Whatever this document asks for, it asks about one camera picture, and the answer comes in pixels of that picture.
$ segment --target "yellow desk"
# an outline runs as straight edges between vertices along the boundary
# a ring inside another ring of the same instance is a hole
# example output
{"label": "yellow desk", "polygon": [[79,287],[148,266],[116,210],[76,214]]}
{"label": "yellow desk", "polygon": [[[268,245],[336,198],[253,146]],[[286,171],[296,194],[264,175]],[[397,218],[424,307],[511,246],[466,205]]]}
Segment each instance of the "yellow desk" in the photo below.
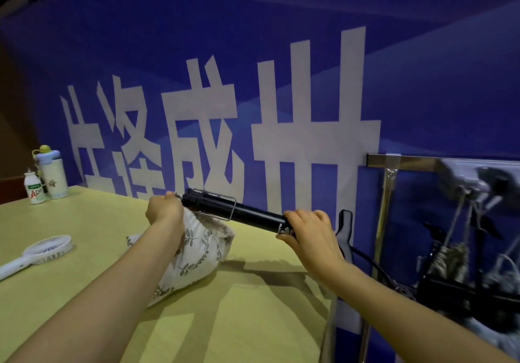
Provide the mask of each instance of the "yellow desk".
{"label": "yellow desk", "polygon": [[[147,202],[72,187],[69,197],[0,205],[0,264],[53,235],[63,258],[0,281],[0,361],[126,251],[143,232]],[[236,222],[216,272],[147,309],[123,362],[317,362],[330,296],[273,233]]]}

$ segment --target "water bottle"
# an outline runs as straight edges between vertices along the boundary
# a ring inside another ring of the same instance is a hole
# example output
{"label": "water bottle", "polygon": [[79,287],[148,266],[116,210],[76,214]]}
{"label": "water bottle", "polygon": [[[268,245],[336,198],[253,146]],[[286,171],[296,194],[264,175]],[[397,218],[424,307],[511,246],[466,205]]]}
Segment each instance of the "water bottle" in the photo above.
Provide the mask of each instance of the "water bottle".
{"label": "water bottle", "polygon": [[42,172],[47,192],[51,199],[61,199],[69,195],[69,187],[63,169],[60,151],[52,150],[48,145],[33,151],[36,165]]}
{"label": "water bottle", "polygon": [[42,182],[34,171],[27,169],[23,184],[25,185],[25,190],[31,200],[31,204],[39,204],[47,200],[47,196],[43,192]]}

